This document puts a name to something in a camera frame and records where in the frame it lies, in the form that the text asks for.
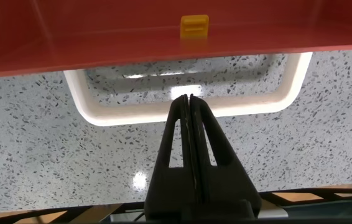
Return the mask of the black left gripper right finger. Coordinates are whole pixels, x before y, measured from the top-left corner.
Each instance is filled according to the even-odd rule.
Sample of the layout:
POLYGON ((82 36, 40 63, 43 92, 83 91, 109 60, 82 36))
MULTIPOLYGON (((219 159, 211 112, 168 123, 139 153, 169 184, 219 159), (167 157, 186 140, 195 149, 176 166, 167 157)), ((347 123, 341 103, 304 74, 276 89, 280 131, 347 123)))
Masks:
POLYGON ((261 197, 208 103, 190 97, 200 207, 210 218, 257 218, 261 197))

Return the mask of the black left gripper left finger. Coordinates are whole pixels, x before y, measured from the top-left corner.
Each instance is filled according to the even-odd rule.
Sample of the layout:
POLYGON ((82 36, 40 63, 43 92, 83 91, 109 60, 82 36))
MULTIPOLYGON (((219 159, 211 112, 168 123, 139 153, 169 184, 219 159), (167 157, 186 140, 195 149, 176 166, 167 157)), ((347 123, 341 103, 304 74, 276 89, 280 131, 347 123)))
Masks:
POLYGON ((144 204, 146 218, 180 218, 182 210, 199 200, 194 166, 192 122, 188 96, 173 100, 144 204), (170 167, 175 124, 180 122, 182 167, 170 167))

